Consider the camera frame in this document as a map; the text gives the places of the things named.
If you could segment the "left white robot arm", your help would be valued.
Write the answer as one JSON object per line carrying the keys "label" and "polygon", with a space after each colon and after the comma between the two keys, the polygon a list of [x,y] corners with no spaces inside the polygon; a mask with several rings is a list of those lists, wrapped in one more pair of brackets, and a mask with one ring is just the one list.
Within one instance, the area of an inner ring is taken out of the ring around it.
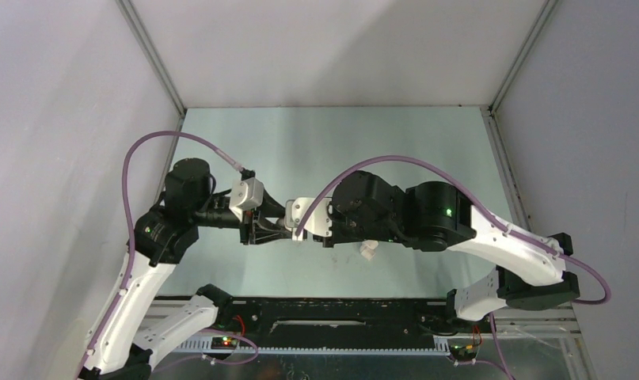
{"label": "left white robot arm", "polygon": [[182,309],[143,331],[139,326],[164,282],[188,248],[199,239],[201,226],[236,229],[246,244],[258,230],[286,238],[285,208],[256,179],[240,169],[225,192],[215,192],[209,164],[186,158],[165,175],[158,201],[137,222],[112,303],[87,345],[79,379],[148,379],[175,348],[202,329],[225,329],[234,319],[230,295],[214,285],[202,286]]}

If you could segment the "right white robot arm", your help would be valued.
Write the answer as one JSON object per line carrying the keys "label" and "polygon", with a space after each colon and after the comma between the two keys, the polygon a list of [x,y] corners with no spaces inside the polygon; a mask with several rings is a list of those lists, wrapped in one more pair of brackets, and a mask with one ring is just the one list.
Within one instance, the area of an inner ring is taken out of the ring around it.
{"label": "right white robot arm", "polygon": [[491,221],[455,186],[428,181],[403,190],[358,170],[302,216],[301,235],[324,247],[352,242],[398,243],[424,253],[459,252],[494,264],[485,277],[447,294],[443,318],[463,331],[506,306],[548,310],[580,297],[555,237],[535,237],[501,218]]}

